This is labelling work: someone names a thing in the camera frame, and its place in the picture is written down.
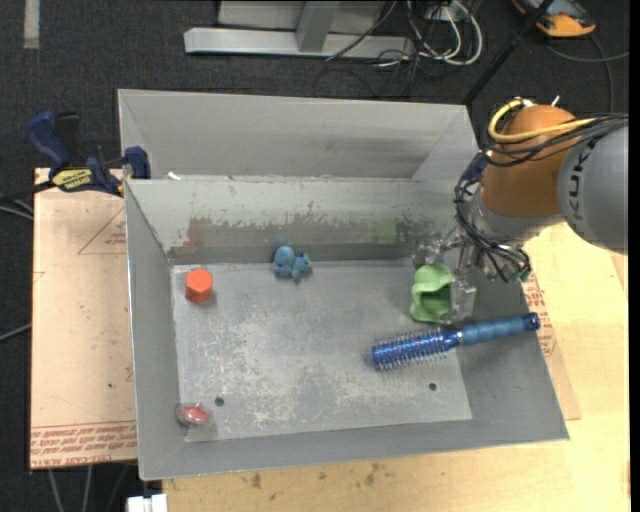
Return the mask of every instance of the black carpet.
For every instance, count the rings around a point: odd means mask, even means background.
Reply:
[[[491,111],[513,96],[549,103],[574,114],[628,112],[630,0],[581,0],[597,21],[595,41],[549,42],[532,30],[513,35],[522,18],[508,0],[471,2],[485,37],[480,59],[451,69],[432,62],[407,75],[380,72],[358,61],[330,65],[315,58],[187,56],[183,34],[214,22],[215,2],[41,1],[40,48],[24,49],[24,0],[0,2],[0,194],[27,189],[32,170],[47,157],[28,142],[28,121],[44,110],[81,116],[82,151],[119,156],[116,91],[119,88],[211,91],[297,97],[334,97],[429,103],[461,103],[508,41],[513,52],[469,105],[476,135]],[[403,5],[379,34],[406,34]],[[549,49],[582,60],[560,57]],[[0,336],[30,322],[32,223],[0,211]],[[0,342],[0,511],[56,510],[49,475],[27,466],[30,334]],[[88,511],[112,510],[126,496],[150,492],[135,466],[93,469]],[[80,510],[86,468],[57,471],[65,510]]]

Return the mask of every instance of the brush bristles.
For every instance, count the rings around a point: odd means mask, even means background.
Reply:
[[[439,329],[432,329],[377,340],[372,355],[376,368],[390,370],[442,359],[452,347]]]

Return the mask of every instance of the orange cube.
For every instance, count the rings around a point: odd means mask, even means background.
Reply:
[[[202,304],[211,296],[213,289],[213,276],[211,272],[196,268],[187,274],[185,296],[191,302]]]

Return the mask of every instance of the green object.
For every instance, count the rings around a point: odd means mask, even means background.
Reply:
[[[411,316],[418,322],[444,323],[451,311],[451,283],[454,277],[443,263],[420,267],[411,287]]]

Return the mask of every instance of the blue figurine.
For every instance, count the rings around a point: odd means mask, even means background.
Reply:
[[[307,253],[296,256],[296,252],[288,245],[283,245],[273,257],[273,272],[280,277],[292,277],[294,281],[300,279],[300,274],[311,269],[311,261]]]

